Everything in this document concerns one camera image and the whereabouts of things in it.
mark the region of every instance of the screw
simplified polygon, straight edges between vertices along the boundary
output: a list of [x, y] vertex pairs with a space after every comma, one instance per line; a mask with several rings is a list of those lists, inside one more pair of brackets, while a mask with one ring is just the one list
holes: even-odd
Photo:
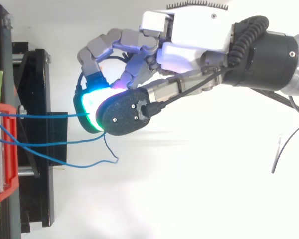
[[26, 109], [24, 108], [23, 105], [18, 107], [18, 113], [19, 113], [19, 115], [26, 115], [27, 114], [27, 111], [26, 111]]
[[47, 64], [51, 64], [51, 56], [50, 56], [49, 54], [46, 54], [46, 55], [45, 55], [45, 62], [46, 62]]
[[13, 17], [10, 14], [5, 15], [2, 19], [2, 25], [8, 30], [13, 29], [12, 22], [13, 22]]
[[294, 52], [294, 51], [291, 51], [291, 52], [289, 52], [289, 56], [290, 56], [290, 57], [295, 57], [295, 56], [296, 56], [296, 54], [295, 54], [295, 52]]

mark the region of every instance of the green led light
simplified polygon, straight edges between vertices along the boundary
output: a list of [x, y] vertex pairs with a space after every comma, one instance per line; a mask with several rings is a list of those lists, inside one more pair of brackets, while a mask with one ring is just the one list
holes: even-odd
[[96, 121], [96, 111], [98, 110], [101, 103], [107, 98], [123, 91], [125, 90], [111, 89], [110, 87], [107, 87], [107, 88], [96, 89], [82, 95], [82, 104], [83, 104], [84, 111], [89, 113], [86, 116], [86, 118], [96, 130], [101, 132], [104, 131]]

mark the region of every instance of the red frame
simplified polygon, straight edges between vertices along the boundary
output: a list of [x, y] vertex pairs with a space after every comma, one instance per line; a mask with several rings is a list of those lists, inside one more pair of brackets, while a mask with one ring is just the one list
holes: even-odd
[[[11, 105], [1, 104], [0, 111], [8, 114], [16, 114], [16, 108]], [[3, 126], [16, 138], [16, 117], [3, 117]], [[4, 134], [4, 140], [13, 140]], [[8, 184], [4, 192], [0, 193], [0, 202], [10, 196], [19, 187], [18, 157], [16, 145], [4, 145], [5, 181]]]

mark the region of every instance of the white background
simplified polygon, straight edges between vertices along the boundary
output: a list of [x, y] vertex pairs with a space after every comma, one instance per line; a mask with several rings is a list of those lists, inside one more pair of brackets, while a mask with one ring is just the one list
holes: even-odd
[[[13, 40], [29, 41], [52, 56], [52, 110], [74, 113], [77, 52], [111, 28], [137, 29], [144, 11], [173, 2], [0, 3], [14, 15]], [[234, 21], [261, 14], [270, 20], [269, 30], [299, 33], [299, 0], [228, 4]], [[112, 60], [103, 64], [112, 80], [123, 68]], [[55, 222], [44, 229], [31, 224], [31, 233], [22, 238], [299, 239], [299, 132], [271, 174], [279, 134], [285, 141], [298, 126], [293, 109], [249, 89], [219, 86], [179, 100], [146, 128], [108, 136], [120, 157], [117, 165], [55, 169]], [[69, 119], [68, 140], [93, 136]], [[68, 147], [69, 163], [102, 159], [112, 159], [102, 141]]]

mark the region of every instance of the robotic arm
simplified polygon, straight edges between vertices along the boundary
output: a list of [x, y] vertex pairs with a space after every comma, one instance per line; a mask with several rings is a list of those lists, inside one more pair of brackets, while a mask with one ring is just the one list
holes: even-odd
[[[175, 100], [219, 84], [249, 87], [291, 106], [274, 91], [299, 96], [299, 35], [267, 32], [263, 16], [232, 24], [228, 13], [225, 5], [188, 1], [145, 12], [139, 31], [112, 29], [90, 41], [78, 53], [87, 85], [79, 84], [74, 96], [76, 111], [89, 113], [79, 117], [83, 128], [128, 134]], [[98, 63], [114, 48], [128, 57], [110, 86]], [[156, 72], [172, 77], [139, 87]]]

